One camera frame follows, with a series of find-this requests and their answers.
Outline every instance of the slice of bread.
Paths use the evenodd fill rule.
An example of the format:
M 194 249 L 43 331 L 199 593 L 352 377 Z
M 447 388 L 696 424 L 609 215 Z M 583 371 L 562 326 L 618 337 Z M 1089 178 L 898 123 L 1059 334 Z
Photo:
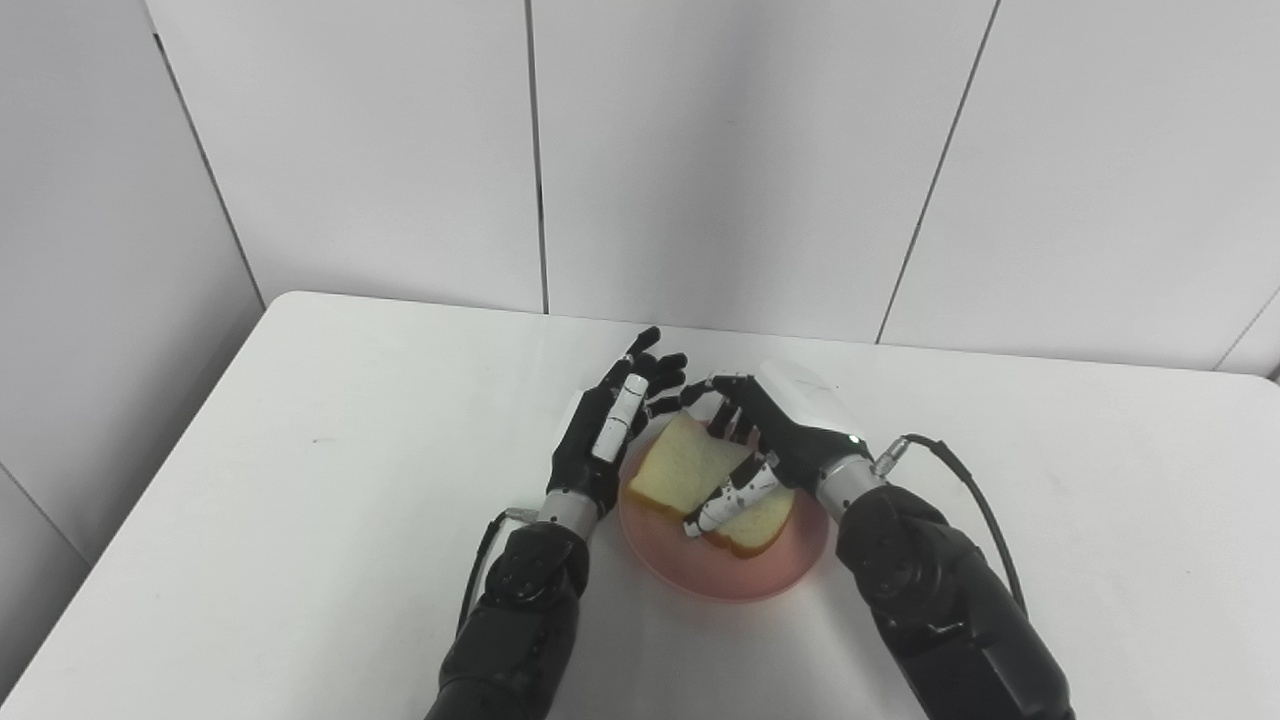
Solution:
M 713 438 L 701 423 L 681 413 L 667 423 L 649 447 L 626 492 L 636 502 L 680 521 L 750 454 L 741 445 Z M 794 502 L 795 491 L 778 487 L 718 530 L 703 537 L 728 548 L 737 557 L 755 557 L 782 534 Z

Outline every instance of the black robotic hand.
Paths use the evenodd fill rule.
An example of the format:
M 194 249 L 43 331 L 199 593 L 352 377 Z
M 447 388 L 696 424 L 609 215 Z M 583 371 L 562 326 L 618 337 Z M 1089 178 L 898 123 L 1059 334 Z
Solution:
M 714 375 L 681 392 L 692 405 L 701 395 L 723 396 L 719 410 L 707 425 L 714 437 L 746 443 L 759 432 L 759 460 L 768 462 L 778 482 L 814 495 L 823 473 L 851 456 L 870 457 L 867 443 L 849 432 L 806 425 L 792 419 L 756 375 Z
M 657 415 L 680 410 L 677 396 L 659 397 L 685 384 L 682 352 L 654 357 L 649 348 L 662 332 L 649 328 L 582 393 L 577 410 L 552 454 L 550 493 L 579 493 L 590 498 L 603 518 L 618 501 L 618 468 L 626 446 Z
M 678 397 L 659 395 L 684 384 L 686 360 L 649 354 L 659 337 L 658 328 L 640 333 L 582 393 L 552 454 L 536 521 L 511 533 L 471 609 L 483 551 L 476 559 L 428 720 L 541 720 L 549 712 L 573 651 L 590 565 L 586 541 L 617 503 L 623 451 L 650 418 L 680 409 Z M 490 524 L 486 538 L 500 521 Z

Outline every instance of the black fingertip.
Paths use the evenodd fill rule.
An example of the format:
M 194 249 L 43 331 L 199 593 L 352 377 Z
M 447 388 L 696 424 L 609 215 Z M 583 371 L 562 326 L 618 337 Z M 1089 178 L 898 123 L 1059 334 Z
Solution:
M 680 391 L 680 404 L 685 407 L 701 400 L 704 395 L 710 391 L 710 387 L 705 382 L 691 384 L 685 389 Z
M 627 348 L 627 354 L 635 355 L 636 352 L 649 350 L 654 345 L 658 345 L 659 340 L 662 340 L 662 331 L 658 329 L 658 325 L 653 325 L 636 336 L 636 341 L 631 343 L 630 348 Z
M 689 356 L 684 352 L 676 352 L 673 355 L 664 355 L 658 360 L 658 372 L 669 373 L 671 370 L 682 370 L 689 366 Z
M 658 415 L 666 415 L 667 413 L 678 413 L 682 407 L 680 398 L 676 396 L 659 397 L 649 404 L 649 416 L 657 418 Z

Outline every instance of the robotic hand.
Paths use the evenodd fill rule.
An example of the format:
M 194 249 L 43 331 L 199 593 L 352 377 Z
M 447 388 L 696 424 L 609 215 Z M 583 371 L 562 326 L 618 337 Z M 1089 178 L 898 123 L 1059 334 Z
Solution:
M 873 461 L 835 393 L 799 368 L 713 377 L 681 400 L 709 391 L 724 401 L 708 432 L 745 443 L 758 428 L 759 450 L 685 519 L 686 533 L 719 527 L 777 483 L 808 492 L 840 525 L 836 555 L 931 720 L 1074 717 L 1066 676 L 1027 619 L 991 509 L 946 445 L 902 436 Z M 933 451 L 974 493 L 1011 589 L 937 509 L 886 482 L 910 443 Z
M 511 533 L 475 609 L 468 583 L 463 620 L 426 720 L 547 717 L 573 651 L 588 579 L 586 541 L 617 503 L 622 451 L 649 419 L 680 410 L 678 397 L 658 396 L 685 383 L 686 359 L 650 355 L 659 338 L 658 328 L 640 333 L 600 383 L 582 393 L 552 455 L 543 507 L 532 524 Z

